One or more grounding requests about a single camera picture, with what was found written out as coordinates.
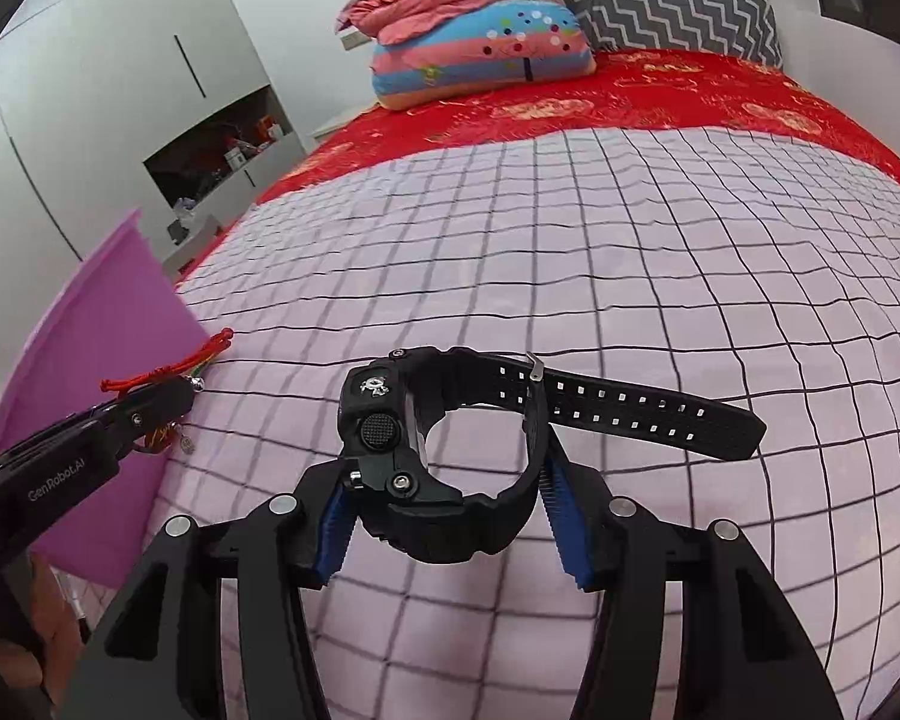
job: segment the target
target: pink plastic container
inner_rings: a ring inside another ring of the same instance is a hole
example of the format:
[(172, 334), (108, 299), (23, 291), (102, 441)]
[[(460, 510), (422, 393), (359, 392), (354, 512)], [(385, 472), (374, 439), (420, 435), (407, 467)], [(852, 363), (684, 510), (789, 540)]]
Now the pink plastic container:
[[(207, 339), (130, 214), (83, 263), (26, 341), (0, 400), (0, 452), (111, 399), (101, 379), (170, 365)], [(34, 543), (54, 566), (119, 587), (140, 555), (165, 455), (128, 455), (120, 473)]]

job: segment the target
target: red braided cord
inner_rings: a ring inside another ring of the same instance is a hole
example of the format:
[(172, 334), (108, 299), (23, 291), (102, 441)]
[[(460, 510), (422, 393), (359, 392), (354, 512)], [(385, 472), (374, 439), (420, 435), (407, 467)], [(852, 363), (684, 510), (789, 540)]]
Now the red braided cord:
[(229, 327), (224, 327), (223, 330), (218, 332), (215, 336), (207, 338), (206, 343), (186, 359), (181, 360), (174, 365), (157, 367), (149, 373), (134, 376), (132, 379), (103, 379), (100, 383), (100, 389), (103, 392), (120, 392), (120, 394), (125, 394), (135, 386), (149, 384), (151, 382), (160, 381), (161, 379), (168, 379), (170, 376), (178, 376), (181, 373), (186, 373), (192, 367), (216, 357), (225, 349), (229, 348), (231, 338), (233, 338), (233, 330)]

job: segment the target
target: bed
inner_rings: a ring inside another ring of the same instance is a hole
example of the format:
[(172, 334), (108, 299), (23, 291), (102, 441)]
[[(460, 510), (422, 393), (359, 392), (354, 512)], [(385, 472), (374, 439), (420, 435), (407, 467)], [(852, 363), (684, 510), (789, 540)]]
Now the bed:
[[(178, 293), (235, 337), (151, 533), (178, 512), (240, 517), (336, 456), (338, 390), (359, 362), (530, 349), (754, 410), (767, 437), (739, 463), (560, 435), (661, 519), (740, 523), (846, 717), (899, 677), (900, 160), (780, 71), (631, 50), (585, 79), (371, 111), (267, 190)], [(519, 418), (467, 410), (428, 455), (465, 493), (496, 493), (521, 446)], [(236, 592), (223, 592), (231, 717)], [(84, 590), (95, 610), (107, 599)], [(467, 565), (414, 565), (358, 525), (305, 608), (334, 717), (553, 720), (569, 715), (596, 600), (562, 574), (538, 511)], [(674, 587), (658, 718), (672, 716), (679, 625)]]

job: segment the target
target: colorful striped pillow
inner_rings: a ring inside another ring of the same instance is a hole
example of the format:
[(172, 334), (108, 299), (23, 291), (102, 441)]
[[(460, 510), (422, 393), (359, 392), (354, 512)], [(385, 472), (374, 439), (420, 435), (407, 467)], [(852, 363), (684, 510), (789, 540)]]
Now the colorful striped pillow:
[(370, 69), (380, 104), (405, 110), (525, 81), (588, 76), (596, 68), (563, 0), (501, 0), (425, 35), (376, 47)]

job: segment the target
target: blue gripper pad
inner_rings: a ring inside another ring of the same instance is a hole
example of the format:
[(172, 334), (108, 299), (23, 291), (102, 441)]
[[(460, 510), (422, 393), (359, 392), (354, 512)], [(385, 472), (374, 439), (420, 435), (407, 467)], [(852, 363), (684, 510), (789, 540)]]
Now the blue gripper pad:
[(340, 485), (334, 491), (320, 521), (319, 555), (314, 563), (314, 570), (324, 584), (341, 569), (356, 523), (356, 509), (347, 502), (343, 496), (343, 486)]
[(540, 497), (557, 540), (557, 552), (563, 571), (584, 589), (593, 581), (593, 565), (586, 546), (586, 525), (574, 501), (566, 474), (549, 457), (540, 472)]

